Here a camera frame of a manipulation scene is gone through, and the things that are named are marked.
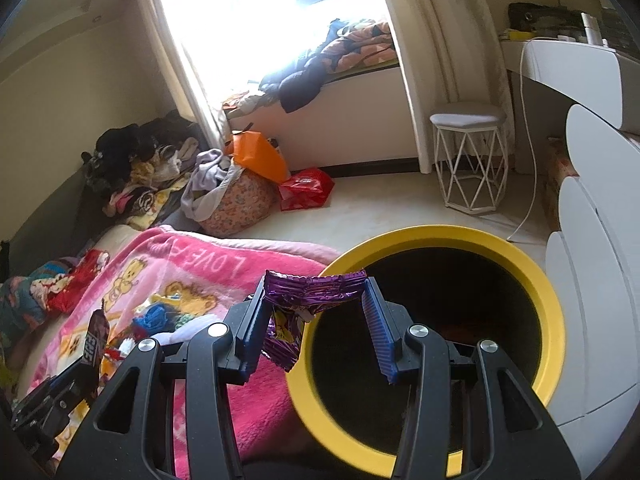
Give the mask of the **red snack packet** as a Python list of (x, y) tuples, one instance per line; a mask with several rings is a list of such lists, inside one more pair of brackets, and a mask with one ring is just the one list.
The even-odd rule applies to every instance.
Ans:
[(102, 309), (92, 312), (88, 330), (85, 336), (82, 362), (99, 368), (104, 355), (104, 349), (110, 333), (110, 323)]

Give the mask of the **blue plastic bag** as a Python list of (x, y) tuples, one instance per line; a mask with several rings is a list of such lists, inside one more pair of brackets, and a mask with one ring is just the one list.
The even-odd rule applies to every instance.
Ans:
[(158, 333), (172, 332), (175, 329), (176, 310), (169, 304), (157, 302), (146, 308), (142, 314), (132, 319), (134, 331), (149, 337)]

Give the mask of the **white foam net sleeve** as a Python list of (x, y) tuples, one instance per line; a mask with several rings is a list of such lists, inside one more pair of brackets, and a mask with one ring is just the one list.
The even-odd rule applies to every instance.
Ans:
[(201, 330), (205, 330), (212, 324), (221, 321), (222, 318), (216, 314), (206, 314), (186, 322), (186, 324), (180, 326), (174, 332), (160, 332), (154, 334), (152, 338), (161, 346), (168, 346), (168, 344), (181, 344), (182, 342), (190, 340)]

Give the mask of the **purple snack wrapper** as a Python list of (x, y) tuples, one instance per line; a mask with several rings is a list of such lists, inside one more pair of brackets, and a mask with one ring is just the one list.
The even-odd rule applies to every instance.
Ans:
[(361, 296), (367, 273), (303, 276), (267, 271), (264, 299), (270, 310), (262, 353), (289, 372), (298, 361), (305, 327), (317, 314)]

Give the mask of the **yellow rimmed black trash bin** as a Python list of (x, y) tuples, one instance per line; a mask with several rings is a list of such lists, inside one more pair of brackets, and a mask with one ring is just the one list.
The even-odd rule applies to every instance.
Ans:
[[(469, 346), (495, 341), (550, 403), (565, 358), (564, 318), (546, 274), (521, 249), (463, 226), (412, 226), (344, 252), (324, 272), (359, 270), (440, 336)], [(297, 415), (330, 453), (370, 476), (390, 476), (408, 389), (378, 369), (359, 301), (306, 327), (286, 381)]]

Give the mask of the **yellow snack wrapper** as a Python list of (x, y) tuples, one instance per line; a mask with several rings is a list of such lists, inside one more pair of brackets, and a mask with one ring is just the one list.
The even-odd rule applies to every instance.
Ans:
[(165, 306), (171, 306), (176, 310), (181, 309), (182, 297), (180, 294), (173, 294), (169, 296), (154, 294), (149, 298), (149, 300), (151, 304), (164, 304)]

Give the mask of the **white vanity dresser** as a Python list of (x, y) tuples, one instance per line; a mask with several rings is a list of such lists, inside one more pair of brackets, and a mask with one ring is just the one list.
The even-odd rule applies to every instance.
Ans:
[(546, 271), (565, 320), (549, 411), (584, 478), (620, 462), (639, 407), (639, 63), (606, 47), (505, 41), (506, 67), (573, 104)]

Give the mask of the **pink cartoon fleece blanket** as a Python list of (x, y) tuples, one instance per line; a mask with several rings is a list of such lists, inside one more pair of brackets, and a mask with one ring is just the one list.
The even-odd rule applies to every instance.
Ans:
[[(175, 309), (174, 332), (206, 314), (224, 320), (233, 306), (252, 298), (256, 288), (264, 289), (267, 271), (316, 276), (335, 258), (335, 250), (310, 243), (217, 240), (164, 226), (146, 230), (108, 260), (51, 339), (35, 370), (36, 388), (82, 359), (89, 321), (96, 309), (102, 309), (110, 323), (99, 367), (99, 396), (137, 344), (153, 339), (137, 334), (132, 326), (132, 319), (151, 305), (152, 295), (181, 295), (181, 309)], [(250, 399), (242, 401), (242, 407), (255, 415), (254, 434), (273, 434), (279, 427), (280, 411), (290, 403), (284, 391), (283, 370), (261, 353), (256, 370), (242, 386), (254, 391)], [(178, 380), (174, 395), (174, 478), (180, 472), (189, 473), (185, 403), (184, 383)], [(92, 405), (81, 402), (70, 413), (70, 423), (56, 437), (58, 450), (53, 455), (62, 460)], [(6, 451), (2, 477), (6, 479), (28, 478), (40, 462), (52, 456), (30, 455), (10, 426), (2, 445)]]

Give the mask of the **lavender white garment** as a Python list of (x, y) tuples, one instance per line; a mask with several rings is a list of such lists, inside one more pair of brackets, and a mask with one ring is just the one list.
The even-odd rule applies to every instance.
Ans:
[(243, 168), (218, 148), (198, 154), (181, 197), (181, 210), (186, 218), (196, 222), (207, 220), (242, 172)]

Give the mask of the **dark jacket on sill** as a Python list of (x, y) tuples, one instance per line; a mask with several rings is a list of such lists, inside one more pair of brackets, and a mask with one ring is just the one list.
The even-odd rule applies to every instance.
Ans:
[(308, 105), (320, 93), (328, 78), (321, 59), (322, 50), (338, 38), (347, 22), (336, 18), (329, 24), (326, 39), (314, 49), (299, 55), (295, 61), (262, 78), (258, 89), (269, 99), (277, 100), (286, 114)]

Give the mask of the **orange patterned quilt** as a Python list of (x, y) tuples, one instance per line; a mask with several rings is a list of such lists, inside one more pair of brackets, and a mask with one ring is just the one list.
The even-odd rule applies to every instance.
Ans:
[(342, 27), (337, 37), (322, 48), (318, 58), (331, 75), (370, 70), (398, 60), (390, 24), (375, 21)]

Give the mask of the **cream left curtain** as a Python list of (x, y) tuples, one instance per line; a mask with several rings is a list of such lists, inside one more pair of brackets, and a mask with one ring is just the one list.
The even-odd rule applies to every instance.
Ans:
[(196, 122), (210, 148), (222, 150), (232, 133), (221, 104), (209, 102), (203, 81), (179, 38), (176, 18), (163, 0), (137, 0), (151, 51), (178, 114)]

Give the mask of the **cream curtain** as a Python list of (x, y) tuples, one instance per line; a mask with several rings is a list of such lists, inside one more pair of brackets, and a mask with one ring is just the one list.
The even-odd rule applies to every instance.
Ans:
[(412, 117), (420, 169), (432, 171), (430, 116), (450, 102), (489, 103), (506, 114), (515, 144), (511, 90), (486, 0), (385, 0)]
[(203, 81), (179, 38), (176, 18), (163, 0), (137, 0), (151, 51), (178, 114), (196, 122), (210, 148), (222, 150), (232, 133), (221, 104), (209, 102)]

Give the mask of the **dark camouflage bag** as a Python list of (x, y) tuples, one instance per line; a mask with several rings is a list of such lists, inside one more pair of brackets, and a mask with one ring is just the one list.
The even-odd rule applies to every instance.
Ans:
[(512, 2), (508, 5), (509, 25), (520, 32), (531, 32), (537, 37), (585, 35), (582, 14), (564, 6), (542, 6), (530, 2)]

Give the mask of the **cream right curtain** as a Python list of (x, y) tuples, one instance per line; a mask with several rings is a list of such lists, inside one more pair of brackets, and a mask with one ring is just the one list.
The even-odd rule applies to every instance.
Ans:
[(506, 114), (515, 144), (511, 90), (486, 0), (385, 0), (412, 117), (420, 169), (432, 171), (430, 116), (450, 102), (489, 103)]

